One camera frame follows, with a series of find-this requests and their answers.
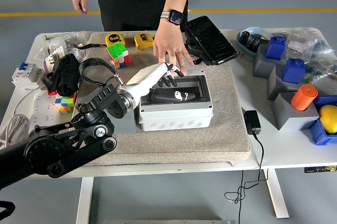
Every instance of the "white table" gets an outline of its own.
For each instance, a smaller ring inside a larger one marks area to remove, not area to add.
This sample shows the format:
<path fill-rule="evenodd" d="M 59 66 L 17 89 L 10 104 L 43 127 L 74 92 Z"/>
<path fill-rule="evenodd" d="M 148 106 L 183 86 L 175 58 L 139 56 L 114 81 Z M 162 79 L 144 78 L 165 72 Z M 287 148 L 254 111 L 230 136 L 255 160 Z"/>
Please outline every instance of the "white table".
<path fill-rule="evenodd" d="M 273 33 L 281 28 L 266 29 Z M 221 30 L 225 37 L 237 49 L 242 51 L 236 43 L 236 35 L 241 30 Z M 26 62 L 36 63 L 38 67 L 43 67 L 43 61 L 34 58 L 34 55 L 42 47 L 44 36 L 57 37 L 63 34 L 40 34 L 38 35 L 29 52 Z M 231 67 L 235 78 L 237 90 L 239 92 L 242 109 L 257 110 L 261 133 L 259 140 L 264 146 L 264 159 L 262 169 L 269 170 L 267 181 L 277 218 L 288 218 L 280 185 L 277 180 L 275 169 L 315 167 L 326 165 L 337 165 L 337 144 L 328 146 L 316 146 L 311 140 L 309 130 L 280 132 L 275 127 L 275 119 L 271 110 L 272 101 L 267 100 L 267 80 L 253 77 L 253 57 L 241 54 L 238 58 L 231 60 Z M 13 114 L 13 109 L 19 100 L 29 92 L 16 88 L 3 118 L 0 130 L 8 123 Z M 28 97 L 24 103 L 32 102 L 33 97 Z M 26 115 L 31 114 L 28 105 L 20 106 L 20 112 Z M 84 166 L 80 167 L 63 177 L 82 177 L 82 188 L 80 203 L 78 208 L 77 223 L 88 222 L 88 211 L 93 186 L 93 177 L 102 176 L 127 176 L 137 174 L 162 174 L 162 173 L 185 173 L 185 172 L 210 172 L 210 171 L 230 171 L 230 170 L 254 170 L 259 168 L 261 158 L 261 147 L 250 136 L 251 154 L 245 161 L 233 161 L 231 163 L 172 163 L 172 164 L 138 164 L 138 165 L 118 165 L 118 166 Z M 48 176 L 32 175 L 30 179 L 48 178 Z"/>

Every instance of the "orange cylinder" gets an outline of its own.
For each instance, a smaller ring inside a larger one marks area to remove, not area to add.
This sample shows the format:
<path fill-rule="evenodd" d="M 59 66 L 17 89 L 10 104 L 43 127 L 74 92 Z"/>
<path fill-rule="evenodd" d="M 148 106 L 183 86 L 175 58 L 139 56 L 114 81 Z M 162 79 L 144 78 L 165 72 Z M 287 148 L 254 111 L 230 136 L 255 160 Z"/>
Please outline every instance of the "orange cylinder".
<path fill-rule="evenodd" d="M 306 108 L 308 108 L 315 97 L 317 97 L 317 95 L 318 91 L 314 86 L 304 84 L 296 92 L 290 104 L 294 107 L 294 109 L 298 111 L 304 111 Z"/>

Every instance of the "rubik's cube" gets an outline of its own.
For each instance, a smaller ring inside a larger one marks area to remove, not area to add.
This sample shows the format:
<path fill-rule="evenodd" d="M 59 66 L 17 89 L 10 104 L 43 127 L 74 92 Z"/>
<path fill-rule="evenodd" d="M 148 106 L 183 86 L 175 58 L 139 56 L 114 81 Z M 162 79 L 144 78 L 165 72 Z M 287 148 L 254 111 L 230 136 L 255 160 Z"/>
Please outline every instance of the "rubik's cube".
<path fill-rule="evenodd" d="M 118 42 L 112 46 L 106 48 L 107 57 L 115 69 L 124 67 L 130 64 L 130 57 L 128 51 L 122 43 Z"/>
<path fill-rule="evenodd" d="M 76 93 L 71 96 L 56 95 L 55 106 L 62 114 L 73 113 L 75 109 Z"/>

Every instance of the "beige mat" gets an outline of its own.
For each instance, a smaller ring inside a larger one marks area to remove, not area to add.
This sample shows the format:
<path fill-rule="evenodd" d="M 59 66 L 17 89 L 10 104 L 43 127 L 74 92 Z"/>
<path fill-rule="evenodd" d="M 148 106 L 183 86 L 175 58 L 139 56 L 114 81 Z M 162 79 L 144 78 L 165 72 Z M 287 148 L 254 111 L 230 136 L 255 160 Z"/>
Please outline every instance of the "beige mat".
<path fill-rule="evenodd" d="M 138 51 L 133 38 L 138 32 L 123 32 L 131 64 L 118 69 L 127 82 L 140 69 L 157 63 L 153 49 Z M 105 44 L 108 33 L 93 33 L 90 43 Z M 98 57 L 108 62 L 105 48 L 91 48 L 87 57 Z M 245 160 L 250 154 L 250 145 L 244 125 L 231 66 L 187 66 L 187 69 L 203 69 L 211 93 L 213 118 L 208 128 L 180 129 L 144 132 L 138 126 L 136 134 L 119 134 L 117 148 L 88 165 L 138 164 L 138 163 L 202 163 Z M 85 74 L 96 81 L 105 82 L 111 73 L 104 67 L 90 67 Z M 80 84 L 78 101 L 96 88 Z"/>

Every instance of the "power adapter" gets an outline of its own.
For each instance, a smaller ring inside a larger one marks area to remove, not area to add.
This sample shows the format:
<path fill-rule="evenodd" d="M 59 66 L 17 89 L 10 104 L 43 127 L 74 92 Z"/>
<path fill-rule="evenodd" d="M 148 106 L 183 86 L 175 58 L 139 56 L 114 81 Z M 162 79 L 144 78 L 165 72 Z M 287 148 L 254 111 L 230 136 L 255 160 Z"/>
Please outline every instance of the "power adapter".
<path fill-rule="evenodd" d="M 249 135 L 259 134 L 261 132 L 260 120 L 255 110 L 246 111 L 243 114 L 243 118 Z"/>

